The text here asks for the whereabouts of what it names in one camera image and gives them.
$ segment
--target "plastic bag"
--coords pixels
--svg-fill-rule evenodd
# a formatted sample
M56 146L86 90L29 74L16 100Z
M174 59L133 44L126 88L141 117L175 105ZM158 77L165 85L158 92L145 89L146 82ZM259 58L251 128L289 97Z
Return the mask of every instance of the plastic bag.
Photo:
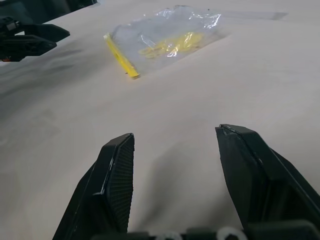
M220 16L178 5L119 25L104 38L129 76L137 77L213 42Z

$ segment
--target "wrinkled plastic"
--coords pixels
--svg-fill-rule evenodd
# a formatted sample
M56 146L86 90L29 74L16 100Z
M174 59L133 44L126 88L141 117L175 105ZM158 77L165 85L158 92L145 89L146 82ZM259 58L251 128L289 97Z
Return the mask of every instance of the wrinkled plastic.
M220 14L190 6L166 8L117 26L111 38L139 75L163 68L216 39Z

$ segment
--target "white table surface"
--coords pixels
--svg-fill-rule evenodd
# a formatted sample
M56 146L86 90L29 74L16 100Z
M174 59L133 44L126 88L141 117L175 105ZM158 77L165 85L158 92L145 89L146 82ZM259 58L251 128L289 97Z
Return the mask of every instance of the white table surface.
M223 39L130 79L103 35L174 4L240 18L226 17ZM53 20L71 36L43 56L0 66L1 236L51 239L101 147L128 132L136 140L130 231L240 226L219 159L222 123L259 132L319 192L319 7L117 0ZM259 17L274 13L285 14Z

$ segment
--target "yellow zipper seal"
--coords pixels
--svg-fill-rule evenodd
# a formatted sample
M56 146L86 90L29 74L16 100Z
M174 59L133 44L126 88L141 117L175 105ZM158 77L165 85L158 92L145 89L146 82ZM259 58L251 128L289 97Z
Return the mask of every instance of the yellow zipper seal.
M137 72L135 67L131 64L131 62L121 53L119 48L117 48L117 45L115 42L111 39L110 34L103 36L104 40L106 41L106 44L110 48L111 52L113 53L115 59L120 63L120 65L123 67L123 69L128 73L128 75L131 78L136 78L140 74Z

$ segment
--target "yellow plastic item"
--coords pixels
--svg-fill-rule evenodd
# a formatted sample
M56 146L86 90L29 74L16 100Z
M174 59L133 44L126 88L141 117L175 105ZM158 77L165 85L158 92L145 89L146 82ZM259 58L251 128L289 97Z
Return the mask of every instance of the yellow plastic item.
M177 38L168 38L158 42L154 47L146 47L139 51L148 59L157 58L163 54L168 57L175 57L178 52L192 52L200 48L203 33L188 32Z
M110 34L104 36L106 44L109 46L111 52L113 53L115 59L120 63L128 75L132 78L138 77L140 74L137 72L135 67L130 63L130 61L121 53L117 48L114 41L111 39Z

